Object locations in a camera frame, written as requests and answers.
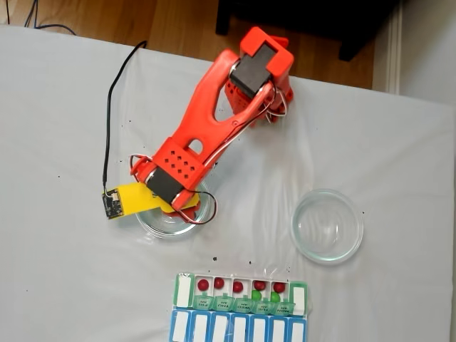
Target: black furniture leg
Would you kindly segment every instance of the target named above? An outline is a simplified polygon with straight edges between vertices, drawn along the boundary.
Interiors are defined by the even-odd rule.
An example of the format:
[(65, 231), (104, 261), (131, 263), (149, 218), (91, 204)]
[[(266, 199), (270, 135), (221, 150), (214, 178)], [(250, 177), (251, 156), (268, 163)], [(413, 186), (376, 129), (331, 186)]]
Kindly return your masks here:
[(361, 38), (351, 41), (342, 41), (341, 49), (339, 50), (339, 59), (341, 61), (351, 61), (351, 59), (354, 56), (356, 56), (356, 54), (362, 49), (362, 47), (365, 46), (367, 40), (368, 38)]
[(217, 9), (217, 23), (215, 33), (223, 36), (228, 34), (229, 17), (231, 11), (229, 8), (229, 0), (219, 0), (219, 8)]

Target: red ball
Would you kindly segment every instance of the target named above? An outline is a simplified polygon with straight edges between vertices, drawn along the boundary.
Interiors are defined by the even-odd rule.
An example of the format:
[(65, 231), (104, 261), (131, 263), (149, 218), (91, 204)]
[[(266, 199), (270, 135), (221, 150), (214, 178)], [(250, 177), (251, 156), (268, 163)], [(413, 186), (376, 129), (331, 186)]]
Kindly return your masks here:
[(223, 286), (225, 285), (225, 282), (222, 278), (216, 278), (214, 279), (214, 288), (220, 290), (223, 288)]
[(281, 294), (283, 291), (285, 291), (285, 284), (284, 283), (274, 283), (274, 291), (277, 292), (278, 294)]
[(233, 292), (238, 294), (239, 292), (242, 292), (242, 290), (244, 289), (244, 285), (242, 285), (242, 282), (240, 281), (235, 281), (233, 283)]
[(209, 288), (209, 282), (206, 279), (198, 281), (198, 289), (200, 291), (206, 291)]
[(254, 288), (258, 291), (263, 291), (266, 288), (266, 283), (261, 280), (254, 281)]

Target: printed label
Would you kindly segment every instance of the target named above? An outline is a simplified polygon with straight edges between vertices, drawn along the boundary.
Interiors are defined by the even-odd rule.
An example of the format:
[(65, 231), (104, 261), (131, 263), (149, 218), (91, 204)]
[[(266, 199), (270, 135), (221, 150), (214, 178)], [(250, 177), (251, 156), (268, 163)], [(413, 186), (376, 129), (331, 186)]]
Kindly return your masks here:
[(210, 310), (214, 298), (209, 296), (195, 296), (194, 308), (197, 310)]
[(274, 314), (277, 316), (288, 316), (293, 312), (294, 304), (291, 303), (279, 303)]
[(258, 303), (255, 308), (255, 313), (258, 315), (267, 315), (271, 309), (271, 303)]
[(229, 311), (233, 304), (232, 297), (216, 297), (214, 309), (217, 311)]
[(251, 301), (250, 299), (238, 298), (234, 302), (234, 310), (236, 312), (242, 312), (243, 314), (247, 314), (250, 311), (252, 311), (253, 305), (254, 305), (254, 302)]

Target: green candy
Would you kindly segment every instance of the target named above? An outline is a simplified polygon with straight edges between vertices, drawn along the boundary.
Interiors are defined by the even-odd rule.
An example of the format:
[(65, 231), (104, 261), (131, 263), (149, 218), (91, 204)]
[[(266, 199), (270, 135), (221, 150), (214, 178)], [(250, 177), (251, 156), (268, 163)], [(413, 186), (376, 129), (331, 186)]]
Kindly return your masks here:
[(279, 303), (280, 302), (280, 296), (277, 292), (271, 292), (271, 302), (272, 303)]
[(252, 301), (261, 301), (261, 292), (258, 290), (252, 291)]

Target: empty petri dish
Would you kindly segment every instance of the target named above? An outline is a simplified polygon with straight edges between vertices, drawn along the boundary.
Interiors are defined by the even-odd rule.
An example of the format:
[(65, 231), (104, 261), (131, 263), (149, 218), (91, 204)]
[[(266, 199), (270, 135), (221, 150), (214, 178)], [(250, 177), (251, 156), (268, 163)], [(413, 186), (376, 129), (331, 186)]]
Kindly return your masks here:
[(355, 254), (363, 221), (354, 203), (340, 192), (308, 192), (296, 207), (291, 235), (299, 251), (319, 264), (339, 264)]
[[(199, 191), (208, 191), (206, 183), (201, 182)], [(213, 202), (209, 196), (199, 196), (200, 206), (196, 211), (195, 221), (202, 222), (212, 214)], [(185, 222), (181, 217), (171, 217), (160, 208), (138, 212), (136, 214), (141, 226), (152, 235), (159, 238), (179, 237), (197, 227), (196, 224)]]

